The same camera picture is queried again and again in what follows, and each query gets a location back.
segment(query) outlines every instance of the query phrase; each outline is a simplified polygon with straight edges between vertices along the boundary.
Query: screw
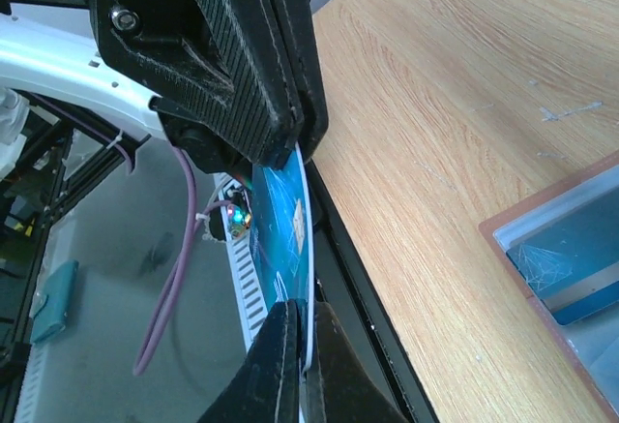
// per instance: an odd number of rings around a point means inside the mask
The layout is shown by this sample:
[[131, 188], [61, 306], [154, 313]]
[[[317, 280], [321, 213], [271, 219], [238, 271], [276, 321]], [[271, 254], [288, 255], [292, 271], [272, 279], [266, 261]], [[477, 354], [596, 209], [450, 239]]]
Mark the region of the screw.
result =
[[122, 32], [132, 31], [139, 24], [139, 16], [124, 7], [114, 7], [111, 19], [114, 27]]

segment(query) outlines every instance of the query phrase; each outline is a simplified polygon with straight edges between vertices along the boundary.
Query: wooden table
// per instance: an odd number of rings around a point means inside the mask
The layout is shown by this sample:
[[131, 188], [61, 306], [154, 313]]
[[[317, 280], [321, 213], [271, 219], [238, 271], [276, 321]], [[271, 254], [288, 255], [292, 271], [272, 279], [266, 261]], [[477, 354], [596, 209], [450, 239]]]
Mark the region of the wooden table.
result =
[[618, 148], [619, 0], [333, 0], [315, 30], [315, 160], [441, 421], [605, 421], [478, 224]]

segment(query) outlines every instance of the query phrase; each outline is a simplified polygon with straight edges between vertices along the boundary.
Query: purple cable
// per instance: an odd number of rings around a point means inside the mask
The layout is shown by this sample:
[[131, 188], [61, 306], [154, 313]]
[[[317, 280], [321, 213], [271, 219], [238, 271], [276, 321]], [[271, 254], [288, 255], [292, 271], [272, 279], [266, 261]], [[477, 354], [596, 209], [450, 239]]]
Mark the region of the purple cable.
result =
[[[105, 135], [102, 135], [99, 131], [95, 130], [93, 127], [88, 126], [86, 123], [84, 123], [83, 121], [81, 121], [78, 118], [74, 117], [73, 115], [68, 113], [63, 108], [60, 108], [59, 106], [55, 106], [53, 103], [47, 101], [42, 96], [40, 96], [38, 94], [32, 94], [32, 97], [37, 99], [37, 101], [41, 102], [42, 104], [44, 104], [48, 108], [51, 108], [52, 110], [56, 111], [57, 113], [59, 113], [61, 115], [64, 115], [67, 118], [71, 119], [71, 121], [74, 121], [79, 126], [84, 128], [85, 130], [88, 130], [89, 132], [91, 132], [93, 135], [97, 136], [102, 141], [107, 142], [108, 144], [112, 141], [112, 139], [106, 137]], [[123, 158], [125, 159], [125, 162], [127, 163], [127, 169], [129, 171], [129, 174], [131, 174], [133, 172], [133, 162], [132, 162], [131, 157], [129, 156], [127, 151], [123, 148], [123, 146], [121, 146], [120, 144], [118, 144], [118, 143], [114, 144], [114, 148], [116, 150], [118, 150], [118, 152], [120, 152], [120, 155], [122, 155]]]
[[[181, 163], [183, 171], [185, 172], [185, 177], [187, 178], [187, 187], [189, 191], [187, 224], [185, 226], [185, 236], [183, 238], [181, 253], [176, 259], [176, 263], [174, 263], [174, 267], [165, 281], [162, 293], [160, 294], [159, 300], [157, 301], [157, 306], [155, 307], [155, 312], [153, 313], [151, 321], [148, 324], [144, 342], [139, 350], [135, 364], [133, 365], [133, 374], [136, 377], [139, 377], [146, 371], [153, 355], [155, 355], [155, 350], [162, 339], [163, 331], [165, 331], [165, 327], [167, 326], [174, 307], [178, 302], [181, 285], [185, 278], [189, 256], [192, 250], [193, 238], [195, 237], [195, 233], [198, 231], [201, 224], [201, 222], [195, 219], [196, 187], [192, 166], [183, 152], [175, 147], [173, 150], [174, 154]], [[219, 202], [212, 203], [204, 209], [204, 214], [208, 215], [216, 208], [227, 205], [228, 203], [230, 202], [227, 200], [220, 200]]]

